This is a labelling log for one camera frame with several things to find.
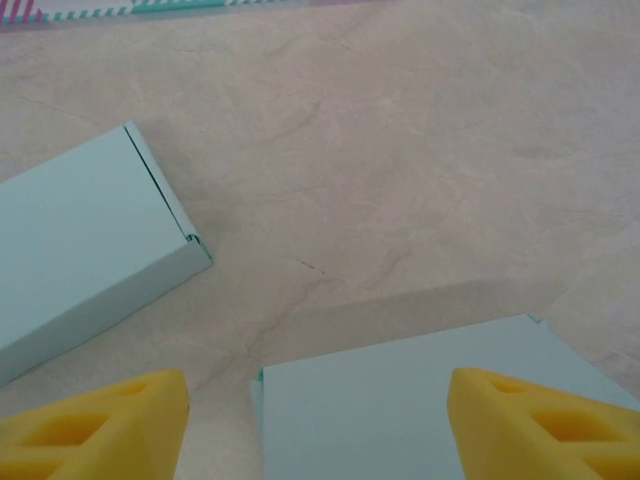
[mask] beige marble surface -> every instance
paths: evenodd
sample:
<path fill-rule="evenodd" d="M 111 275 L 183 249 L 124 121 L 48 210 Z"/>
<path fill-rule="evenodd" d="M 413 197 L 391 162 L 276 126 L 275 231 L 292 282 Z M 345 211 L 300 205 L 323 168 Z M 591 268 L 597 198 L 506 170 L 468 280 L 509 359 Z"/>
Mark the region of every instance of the beige marble surface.
<path fill-rule="evenodd" d="M 216 265 L 0 414 L 182 368 L 177 478 L 257 480 L 261 364 L 523 311 L 640 395 L 639 31 L 637 0 L 5 31 L 0 179 L 133 119 Z"/>

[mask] light blue box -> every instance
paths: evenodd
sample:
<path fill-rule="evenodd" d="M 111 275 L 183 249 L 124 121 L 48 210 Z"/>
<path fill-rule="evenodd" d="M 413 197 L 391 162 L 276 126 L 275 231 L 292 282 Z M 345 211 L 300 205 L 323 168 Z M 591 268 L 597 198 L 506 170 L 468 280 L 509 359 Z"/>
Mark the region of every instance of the light blue box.
<path fill-rule="evenodd" d="M 520 315 L 264 368 L 251 394 L 265 480 L 464 480 L 447 415 L 457 367 L 640 408 Z"/>
<path fill-rule="evenodd" d="M 0 184 L 0 385 L 209 265 L 133 123 Z"/>

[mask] marble countertop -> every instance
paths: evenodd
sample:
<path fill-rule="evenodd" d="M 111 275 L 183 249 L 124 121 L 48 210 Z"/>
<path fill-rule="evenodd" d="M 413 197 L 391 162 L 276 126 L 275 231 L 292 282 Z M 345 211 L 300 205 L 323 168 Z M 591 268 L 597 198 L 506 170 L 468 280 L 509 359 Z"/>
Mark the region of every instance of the marble countertop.
<path fill-rule="evenodd" d="M 181 368 L 177 478 L 257 480 L 260 365 L 520 312 L 640 396 L 639 31 L 634 0 L 6 29 L 0 180 L 135 120 L 216 265 L 0 414 Z"/>

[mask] flat light blue box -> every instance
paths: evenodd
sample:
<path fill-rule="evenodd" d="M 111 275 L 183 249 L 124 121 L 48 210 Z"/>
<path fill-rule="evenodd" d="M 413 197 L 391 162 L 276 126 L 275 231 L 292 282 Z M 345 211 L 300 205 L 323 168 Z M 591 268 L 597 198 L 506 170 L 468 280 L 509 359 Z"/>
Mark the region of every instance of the flat light blue box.
<path fill-rule="evenodd" d="M 133 123 L 0 184 L 0 385 L 211 262 Z"/>
<path fill-rule="evenodd" d="M 457 367 L 640 409 L 520 315 L 264 368 L 251 394 L 265 480 L 464 480 L 446 404 Z"/>

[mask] table surface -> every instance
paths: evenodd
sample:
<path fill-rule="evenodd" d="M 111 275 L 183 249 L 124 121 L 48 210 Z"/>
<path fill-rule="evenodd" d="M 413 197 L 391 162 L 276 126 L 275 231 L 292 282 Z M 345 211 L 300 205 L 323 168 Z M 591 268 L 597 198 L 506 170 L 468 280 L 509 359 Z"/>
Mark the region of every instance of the table surface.
<path fill-rule="evenodd" d="M 135 120 L 216 264 L 0 389 L 0 415 L 181 368 L 177 478 L 257 480 L 260 365 L 520 312 L 640 396 L 637 1 L 3 29 L 0 180 Z"/>

